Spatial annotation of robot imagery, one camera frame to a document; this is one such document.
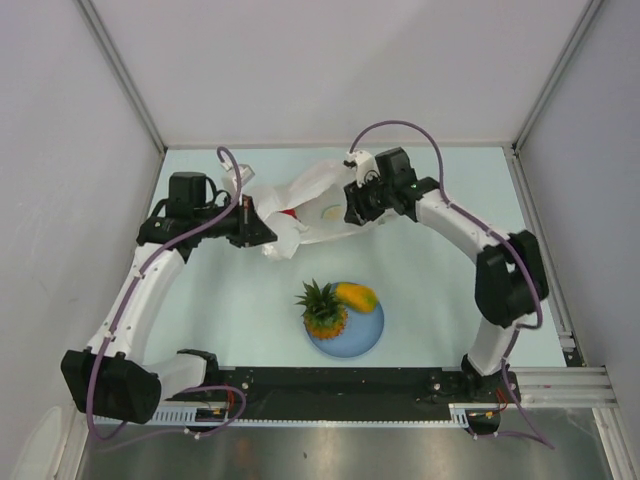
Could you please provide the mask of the fake mango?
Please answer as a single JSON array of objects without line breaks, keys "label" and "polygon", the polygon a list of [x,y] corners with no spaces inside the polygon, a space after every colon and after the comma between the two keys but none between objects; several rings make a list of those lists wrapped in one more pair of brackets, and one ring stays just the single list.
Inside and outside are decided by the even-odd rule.
[{"label": "fake mango", "polygon": [[371,313],[379,303],[376,293],[361,284],[337,283],[335,295],[343,304],[359,313]]}]

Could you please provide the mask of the fake red fruit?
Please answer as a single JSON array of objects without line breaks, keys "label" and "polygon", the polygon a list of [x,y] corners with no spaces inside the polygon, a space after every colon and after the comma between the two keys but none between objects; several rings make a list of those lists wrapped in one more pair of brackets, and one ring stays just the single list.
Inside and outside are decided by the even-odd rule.
[{"label": "fake red fruit", "polygon": [[287,215],[295,220],[299,220],[296,211],[294,209],[286,209],[286,210],[281,210],[280,211],[281,214],[283,215]]}]

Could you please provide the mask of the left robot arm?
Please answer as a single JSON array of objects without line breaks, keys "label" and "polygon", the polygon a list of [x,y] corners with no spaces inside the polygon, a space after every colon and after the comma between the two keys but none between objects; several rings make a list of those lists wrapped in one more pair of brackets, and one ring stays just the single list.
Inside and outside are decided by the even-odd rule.
[{"label": "left robot arm", "polygon": [[172,283],[205,239],[237,248],[276,241],[247,195],[220,191],[204,173],[170,176],[168,195],[140,226],[126,280],[87,346],[67,351],[61,372],[77,409],[85,414],[145,424],[159,403],[189,390],[214,397],[221,387],[215,355],[178,351],[155,365],[143,363],[153,322]]}]

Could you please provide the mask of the white plastic bag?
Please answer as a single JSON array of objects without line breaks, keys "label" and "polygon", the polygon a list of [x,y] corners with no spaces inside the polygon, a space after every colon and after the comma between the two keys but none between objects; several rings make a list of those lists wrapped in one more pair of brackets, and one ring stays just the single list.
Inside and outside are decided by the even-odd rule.
[{"label": "white plastic bag", "polygon": [[[278,240],[261,246],[271,260],[294,256],[302,245],[338,240],[380,226],[396,214],[387,212],[364,226],[344,221],[344,187],[355,175],[337,160],[324,160],[306,169],[287,184],[260,185],[249,190],[259,217],[277,234]],[[294,209],[299,220],[280,213]]]}]

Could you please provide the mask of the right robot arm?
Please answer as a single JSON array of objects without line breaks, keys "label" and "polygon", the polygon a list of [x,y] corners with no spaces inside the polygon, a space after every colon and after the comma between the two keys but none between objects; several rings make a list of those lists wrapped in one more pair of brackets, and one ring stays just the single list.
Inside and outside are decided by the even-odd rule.
[{"label": "right robot arm", "polygon": [[447,196],[442,182],[418,178],[401,148],[378,155],[354,150],[344,164],[355,174],[344,188],[345,222],[364,226],[394,211],[436,231],[475,265],[474,299],[482,320],[462,360],[461,388],[473,401],[486,400],[525,326],[522,318],[540,316],[549,294],[536,237],[527,230],[507,234],[475,217]]}]

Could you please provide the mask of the fake pineapple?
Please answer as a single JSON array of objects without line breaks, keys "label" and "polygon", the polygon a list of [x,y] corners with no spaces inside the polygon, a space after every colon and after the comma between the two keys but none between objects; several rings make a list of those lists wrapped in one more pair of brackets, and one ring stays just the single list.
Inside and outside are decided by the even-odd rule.
[{"label": "fake pineapple", "polygon": [[304,308],[302,319],[307,333],[316,340],[339,337],[346,328],[348,314],[332,284],[319,285],[312,279],[303,283],[303,289],[296,304]]}]

